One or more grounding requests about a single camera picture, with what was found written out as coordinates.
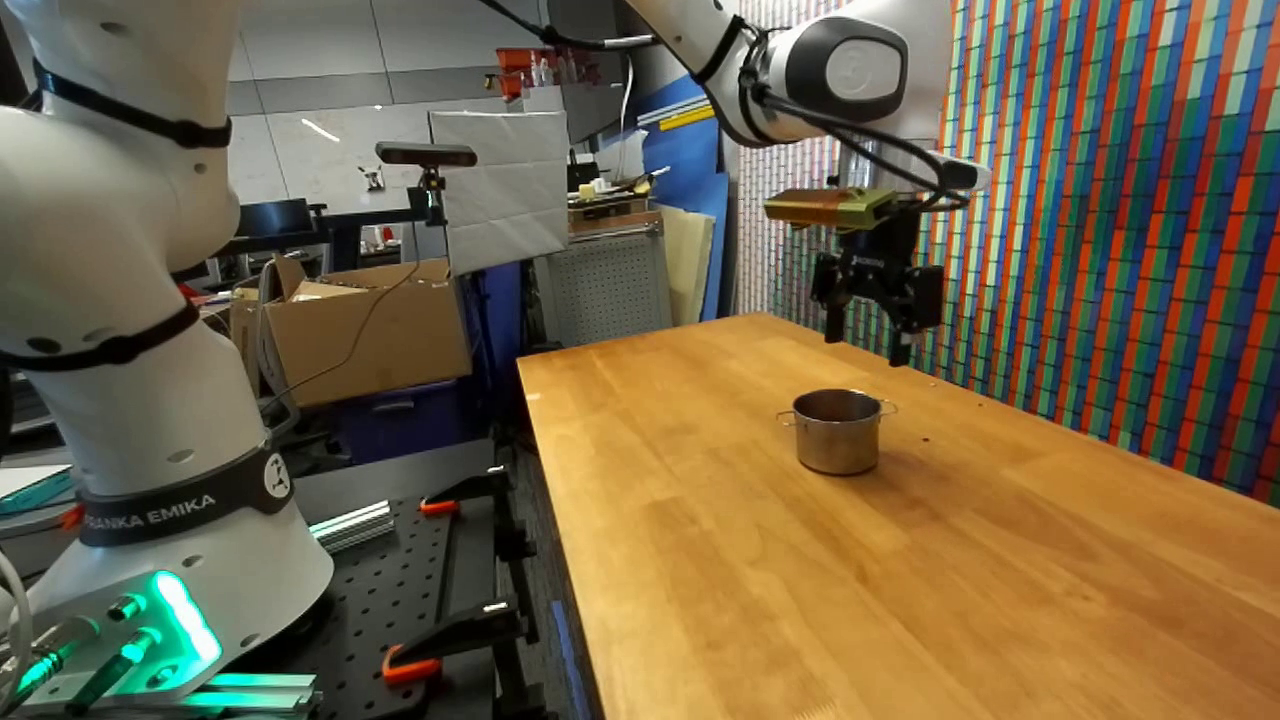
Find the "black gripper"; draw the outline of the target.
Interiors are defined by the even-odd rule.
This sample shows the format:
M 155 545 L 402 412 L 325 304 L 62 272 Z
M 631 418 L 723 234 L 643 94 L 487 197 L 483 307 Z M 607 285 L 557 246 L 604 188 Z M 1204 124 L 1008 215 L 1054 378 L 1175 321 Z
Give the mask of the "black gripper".
M 849 338 L 849 298 L 865 295 L 892 321 L 888 364 L 911 364 L 911 329 L 946 321 L 946 269 L 916 263 L 919 211 L 892 207 L 882 224 L 842 234 L 811 272 L 811 298 L 823 307 L 823 338 Z

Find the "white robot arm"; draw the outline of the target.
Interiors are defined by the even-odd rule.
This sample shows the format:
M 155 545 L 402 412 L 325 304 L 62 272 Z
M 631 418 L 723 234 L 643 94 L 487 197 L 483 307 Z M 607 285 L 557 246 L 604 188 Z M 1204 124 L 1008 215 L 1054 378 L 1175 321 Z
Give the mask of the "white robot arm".
M 0 355 L 53 412 L 86 519 L 4 598 L 4 702 L 166 708 L 333 583 L 228 336 L 175 276 L 237 232 L 243 0 L 4 0 L 36 94 L 0 113 Z

